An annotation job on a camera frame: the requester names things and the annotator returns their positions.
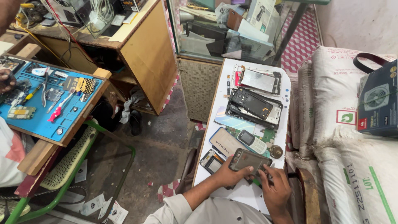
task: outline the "hand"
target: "hand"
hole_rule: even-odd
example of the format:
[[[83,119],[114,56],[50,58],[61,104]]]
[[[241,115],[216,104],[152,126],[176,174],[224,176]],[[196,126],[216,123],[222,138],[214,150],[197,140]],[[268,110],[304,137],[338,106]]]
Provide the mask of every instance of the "hand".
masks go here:
[[[4,92],[8,92],[12,89],[12,87],[15,86],[16,79],[15,77],[11,78],[10,81],[10,85],[6,85],[5,84],[5,80],[8,79],[8,76],[10,75],[11,71],[9,69],[1,69],[0,70],[0,94],[4,93]]]
[[[253,171],[253,167],[245,167],[238,172],[231,170],[228,166],[231,162],[233,156],[228,157],[228,159],[223,163],[223,165],[217,170],[216,173],[210,177],[214,179],[218,187],[228,187],[237,184],[242,178],[248,177]]]
[[[281,219],[284,219],[284,221],[281,221],[280,223],[287,223],[285,219],[288,217],[290,218],[290,215],[286,209],[286,204],[292,190],[289,186],[285,172],[282,169],[275,169],[266,165],[264,165],[264,168],[273,178],[272,184],[271,181],[268,181],[267,174],[262,170],[258,170],[261,183],[263,185],[265,205],[275,223],[278,223],[278,220]]]

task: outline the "glass display cabinet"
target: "glass display cabinet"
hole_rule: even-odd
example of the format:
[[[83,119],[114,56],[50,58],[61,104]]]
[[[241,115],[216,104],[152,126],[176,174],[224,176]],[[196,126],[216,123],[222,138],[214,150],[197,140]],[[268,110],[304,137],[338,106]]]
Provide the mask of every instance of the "glass display cabinet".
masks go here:
[[[166,0],[188,117],[207,122],[224,58],[278,66],[309,4],[330,0]]]

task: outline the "white countertop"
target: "white countertop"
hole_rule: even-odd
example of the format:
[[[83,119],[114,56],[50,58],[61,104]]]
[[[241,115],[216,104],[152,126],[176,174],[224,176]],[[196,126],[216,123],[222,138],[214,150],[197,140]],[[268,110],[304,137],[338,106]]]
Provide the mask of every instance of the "white countertop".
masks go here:
[[[276,70],[282,74],[282,83],[281,83],[281,94],[280,96],[267,96],[269,98],[279,100],[283,104],[283,109],[279,121],[279,129],[275,135],[274,144],[279,145],[283,149],[283,155],[279,159],[274,159],[273,164],[276,168],[282,169],[285,164],[285,145],[286,145],[286,134],[287,134],[287,120],[289,118],[289,105],[290,105],[290,92],[291,92],[291,83],[290,79],[287,76],[286,72],[281,68],[271,67],[267,65],[259,65],[255,63],[249,63],[234,59],[225,59],[221,71],[219,85],[216,90],[216,97],[214,99],[214,104],[211,109],[210,120],[207,123],[205,138],[203,140],[203,149],[199,156],[199,160],[205,156],[205,154],[212,149],[212,144],[209,142],[210,137],[221,127],[221,125],[216,124],[214,122],[214,118],[216,117],[217,111],[220,106],[227,106],[228,98],[224,97],[227,94],[227,75],[232,75],[234,73],[235,65],[244,65],[246,68],[250,67],[258,68],[258,69],[266,69],[266,70]],[[210,173],[207,172],[200,164],[197,166],[197,173],[194,179],[194,185],[199,184],[204,179],[210,176]],[[254,207],[257,210],[260,210],[261,213],[269,214],[267,207],[265,206],[265,202],[262,197],[262,190],[255,184],[249,185],[246,180],[241,180],[233,190],[226,190],[225,188],[220,188],[211,196],[219,197],[219,198],[230,198],[245,204],[248,204]]]

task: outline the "mobile phone repair shop counter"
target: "mobile phone repair shop counter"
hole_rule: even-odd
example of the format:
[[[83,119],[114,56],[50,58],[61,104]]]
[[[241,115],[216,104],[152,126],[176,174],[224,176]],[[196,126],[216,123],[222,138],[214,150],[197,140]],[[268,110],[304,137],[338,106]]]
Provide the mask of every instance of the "mobile phone repair shop counter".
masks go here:
[[[207,152],[212,148],[212,144],[210,143],[210,139],[213,134],[220,128],[225,127],[225,125],[220,125],[215,123],[214,120],[216,119],[217,114],[220,114],[219,109],[220,107],[227,107],[228,104],[228,91],[230,91],[227,82],[231,81],[230,77],[232,74],[236,73],[236,69],[238,70],[241,66],[244,66],[246,69],[258,69],[261,70],[268,70],[268,71],[276,71],[282,74],[281,77],[281,87],[280,87],[280,95],[270,94],[267,95],[268,98],[280,101],[283,105],[280,115],[280,121],[278,129],[275,130],[275,138],[273,140],[274,145],[278,145],[283,150],[283,155],[275,159],[270,157],[273,160],[271,167],[283,169],[285,164],[285,146],[286,146],[286,136],[287,136],[287,123],[289,117],[289,104],[290,104],[290,93],[291,93],[291,83],[290,79],[287,76],[286,72],[277,67],[271,67],[267,65],[260,65],[255,63],[249,63],[234,59],[225,59],[222,64],[221,73],[219,76],[219,81],[216,88],[216,93],[213,99],[213,104],[210,112],[209,120],[207,121],[207,128],[205,131],[205,137],[202,142],[201,150],[199,153],[199,160],[202,159]],[[264,127],[260,125],[255,125],[254,127],[254,135],[261,136],[264,133],[261,132]],[[216,152],[220,157],[225,158],[225,156],[220,155],[219,152]],[[193,181],[193,185],[197,185],[207,177],[210,176],[210,173],[199,164],[196,167],[196,173]],[[219,197],[219,198],[230,198],[232,200],[236,200],[245,204],[248,204],[254,207],[257,210],[260,210],[263,214],[269,214],[267,207],[265,206],[264,199],[262,198],[263,191],[255,184],[249,185],[248,182],[243,179],[241,180],[234,189],[226,190],[225,188],[220,188],[215,191],[211,196]]]

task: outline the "green chair frame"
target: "green chair frame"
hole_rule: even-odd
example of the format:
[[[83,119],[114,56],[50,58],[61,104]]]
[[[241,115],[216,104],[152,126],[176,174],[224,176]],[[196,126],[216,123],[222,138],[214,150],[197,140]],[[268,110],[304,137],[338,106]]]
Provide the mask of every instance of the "green chair frame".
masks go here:
[[[130,169],[131,165],[134,162],[135,148],[133,146],[128,145],[123,139],[117,137],[112,132],[109,132],[108,130],[106,130],[105,128],[101,127],[100,125],[94,123],[91,120],[85,121],[84,124],[87,124],[88,126],[91,126],[91,127],[95,128],[98,132],[101,132],[101,133],[105,134],[106,136],[109,136],[110,138],[112,138],[115,141],[121,142],[123,145],[125,145],[127,148],[129,148],[131,150],[131,157],[130,157],[129,163],[127,164],[126,170],[123,173],[123,176],[122,176],[122,178],[120,180],[120,183],[117,185],[115,194],[113,195],[112,201],[110,203],[110,205],[113,205],[115,203],[115,200],[116,200],[117,196],[119,195],[119,192],[120,192],[120,190],[121,190],[121,188],[123,186],[123,183],[124,183],[124,181],[125,181],[125,179],[127,177],[129,169]],[[18,205],[15,207],[14,211],[11,212],[9,218],[6,221],[6,224],[21,223],[21,222],[25,222],[25,221],[28,221],[28,220],[33,219],[33,218],[37,218],[39,216],[42,216],[42,215],[50,212],[55,206],[57,206],[57,204],[59,203],[60,199],[64,196],[65,192],[68,190],[68,187],[72,183],[72,180],[74,179],[76,173],[80,169],[80,166],[83,163],[84,159],[86,158],[86,155],[87,155],[88,151],[90,150],[91,146],[93,145],[95,139],[98,136],[98,132],[95,133],[94,137],[90,141],[90,144],[88,145],[87,149],[85,150],[83,156],[80,158],[77,166],[73,170],[71,176],[69,177],[67,182],[61,187],[61,189],[59,190],[59,192],[58,192],[57,196],[55,197],[55,199],[49,205],[47,205],[44,208],[41,208],[41,209],[39,209],[37,211],[29,212],[29,213],[25,214],[24,216],[20,216],[22,211],[23,211],[23,209],[26,207],[26,205],[28,204],[29,200],[31,199],[29,197],[21,198],[21,200],[18,202]],[[112,209],[112,206],[109,206],[105,214],[109,214],[111,209]],[[107,218],[107,216],[105,216],[105,217],[103,217],[101,219],[96,219],[94,217],[83,216],[83,215],[81,215],[79,213],[75,213],[75,212],[74,212],[74,216],[76,216],[78,218],[82,218],[82,219],[88,220],[88,221],[91,221],[91,222],[95,222],[95,223],[101,223],[102,221],[104,221]]]

